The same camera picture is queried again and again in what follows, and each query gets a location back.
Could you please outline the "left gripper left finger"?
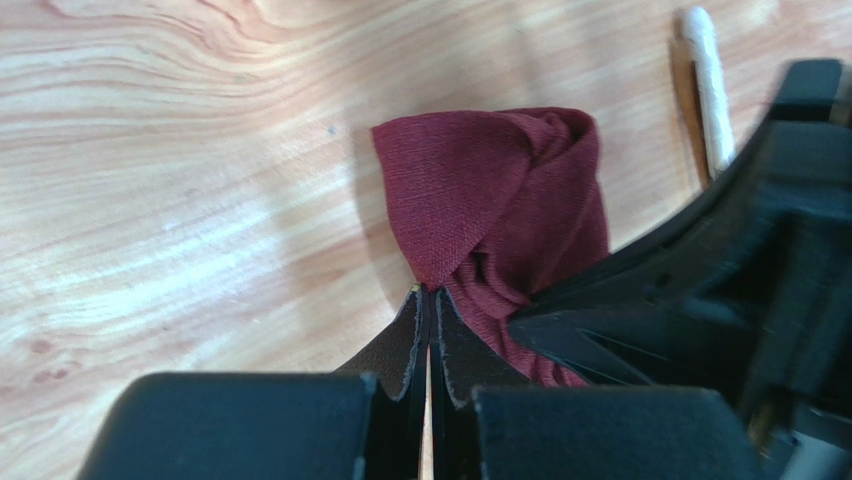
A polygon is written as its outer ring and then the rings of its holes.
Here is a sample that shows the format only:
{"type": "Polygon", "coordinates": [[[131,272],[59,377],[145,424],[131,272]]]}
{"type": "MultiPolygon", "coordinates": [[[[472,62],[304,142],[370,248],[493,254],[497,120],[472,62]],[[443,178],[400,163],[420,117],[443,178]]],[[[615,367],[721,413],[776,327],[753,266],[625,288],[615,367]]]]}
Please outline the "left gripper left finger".
{"type": "Polygon", "coordinates": [[[414,479],[426,293],[328,373],[160,372],[114,403],[83,479],[414,479]]]}

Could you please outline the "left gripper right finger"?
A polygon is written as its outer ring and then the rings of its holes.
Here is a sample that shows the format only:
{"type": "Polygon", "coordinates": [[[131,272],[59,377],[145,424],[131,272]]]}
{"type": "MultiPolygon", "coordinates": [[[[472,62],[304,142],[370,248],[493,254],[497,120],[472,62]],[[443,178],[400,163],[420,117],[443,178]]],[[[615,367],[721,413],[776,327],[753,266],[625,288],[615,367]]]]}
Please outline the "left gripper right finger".
{"type": "Polygon", "coordinates": [[[759,479],[723,397],[680,387],[532,385],[429,296],[438,479],[759,479]]]}

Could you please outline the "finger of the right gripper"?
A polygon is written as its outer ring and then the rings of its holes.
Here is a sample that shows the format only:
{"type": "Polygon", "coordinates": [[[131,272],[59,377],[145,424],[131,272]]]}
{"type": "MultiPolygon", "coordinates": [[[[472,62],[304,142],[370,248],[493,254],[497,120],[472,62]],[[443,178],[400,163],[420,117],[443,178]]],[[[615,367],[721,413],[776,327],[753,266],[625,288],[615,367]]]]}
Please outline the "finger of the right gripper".
{"type": "Polygon", "coordinates": [[[786,396],[849,416],[851,203],[715,212],[553,286],[510,332],[595,385],[708,388],[745,418],[786,396]]]}
{"type": "Polygon", "coordinates": [[[815,232],[851,254],[851,68],[838,59],[789,63],[762,121],[733,164],[670,220],[539,294],[536,313],[692,310],[769,292],[783,264],[752,267],[764,249],[815,232]]]}

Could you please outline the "dark red cloth napkin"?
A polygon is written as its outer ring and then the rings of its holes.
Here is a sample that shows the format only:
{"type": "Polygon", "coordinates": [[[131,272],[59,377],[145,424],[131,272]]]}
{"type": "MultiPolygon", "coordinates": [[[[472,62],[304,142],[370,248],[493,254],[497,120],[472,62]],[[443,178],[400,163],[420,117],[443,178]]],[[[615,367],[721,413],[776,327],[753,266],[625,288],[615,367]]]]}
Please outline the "dark red cloth napkin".
{"type": "Polygon", "coordinates": [[[594,118],[560,107],[461,110],[397,118],[371,134],[389,225],[417,282],[446,288],[465,324],[532,381],[579,385],[514,341],[508,323],[534,294],[610,253],[594,118]]]}

